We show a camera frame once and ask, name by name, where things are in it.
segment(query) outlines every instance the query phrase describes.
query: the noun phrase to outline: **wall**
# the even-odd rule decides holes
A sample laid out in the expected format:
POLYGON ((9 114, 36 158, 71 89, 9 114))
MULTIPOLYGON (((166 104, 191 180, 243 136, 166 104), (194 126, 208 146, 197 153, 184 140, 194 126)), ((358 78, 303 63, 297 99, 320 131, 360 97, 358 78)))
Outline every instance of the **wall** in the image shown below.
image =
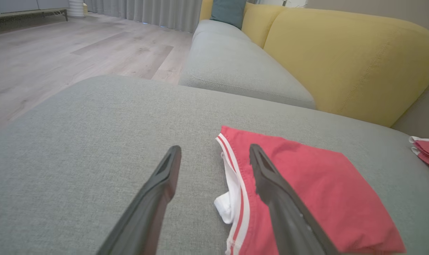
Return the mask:
MULTIPOLYGON (((308 0, 306 8, 403 19, 429 30, 429 0, 308 0)), ((412 136, 429 138, 429 87, 392 128, 412 136)))
MULTIPOLYGON (((261 5, 282 5, 282 0, 258 0, 261 5)), ((302 7, 307 3, 307 0, 288 0, 286 7, 302 7)))

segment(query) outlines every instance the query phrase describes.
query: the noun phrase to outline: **gray sofa seat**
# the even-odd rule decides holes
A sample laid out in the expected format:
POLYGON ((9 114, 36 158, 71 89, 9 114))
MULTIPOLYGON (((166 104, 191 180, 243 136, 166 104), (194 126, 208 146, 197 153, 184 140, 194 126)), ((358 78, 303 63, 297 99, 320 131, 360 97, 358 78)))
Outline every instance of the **gray sofa seat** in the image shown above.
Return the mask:
POLYGON ((179 85, 315 109, 305 87, 263 49, 221 34, 195 37, 179 85))
POLYGON ((429 254, 429 167, 408 135, 339 115, 104 76, 0 130, 0 254, 94 254, 171 145, 182 147, 158 254, 220 254, 230 229, 222 125, 342 152, 380 196, 408 254, 429 254))
POLYGON ((197 35, 202 32, 221 34, 250 42, 250 38, 245 35, 240 29, 231 24, 227 24, 221 21, 211 21, 209 19, 203 19, 202 21, 200 21, 197 25, 197 28, 195 29, 192 41, 194 41, 197 35))

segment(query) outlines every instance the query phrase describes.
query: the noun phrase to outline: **teal pillow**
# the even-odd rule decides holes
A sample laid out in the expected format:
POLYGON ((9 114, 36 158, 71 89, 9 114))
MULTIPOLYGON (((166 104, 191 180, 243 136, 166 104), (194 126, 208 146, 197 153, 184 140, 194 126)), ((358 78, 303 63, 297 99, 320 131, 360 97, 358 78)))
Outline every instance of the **teal pillow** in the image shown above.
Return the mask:
POLYGON ((239 29, 246 0, 213 0, 211 20, 231 24, 239 29))

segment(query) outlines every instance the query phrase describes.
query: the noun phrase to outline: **striped trim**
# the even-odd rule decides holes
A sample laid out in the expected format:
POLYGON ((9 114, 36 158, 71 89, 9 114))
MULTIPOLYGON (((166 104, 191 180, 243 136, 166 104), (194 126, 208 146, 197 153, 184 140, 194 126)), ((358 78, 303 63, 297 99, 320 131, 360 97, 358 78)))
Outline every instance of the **striped trim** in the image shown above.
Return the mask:
POLYGON ((244 242, 247 233, 247 228, 249 227, 249 198, 247 197, 244 181, 242 179, 238 162, 235 157, 235 154, 233 153, 232 147, 230 146, 230 143, 222 134, 219 134, 219 136, 216 137, 216 140, 221 145, 224 155, 228 157, 227 163, 237 174, 241 186, 241 203, 239 215, 235 215, 232 228, 230 229, 230 234, 227 239, 227 245, 230 243, 229 241, 231 241, 232 245, 230 247, 227 247, 226 250, 226 254, 236 255, 240 252, 241 246, 244 242))

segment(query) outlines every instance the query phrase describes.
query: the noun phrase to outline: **cabinet door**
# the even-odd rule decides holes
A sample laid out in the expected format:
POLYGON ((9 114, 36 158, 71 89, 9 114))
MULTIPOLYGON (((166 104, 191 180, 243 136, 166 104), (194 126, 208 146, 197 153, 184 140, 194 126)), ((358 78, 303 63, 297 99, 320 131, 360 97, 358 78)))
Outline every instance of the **cabinet door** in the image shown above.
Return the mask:
POLYGON ((68 8, 69 6, 68 0, 38 0, 38 8, 40 8, 40 10, 68 8))
POLYGON ((38 10, 36 0, 0 0, 0 13, 38 10))

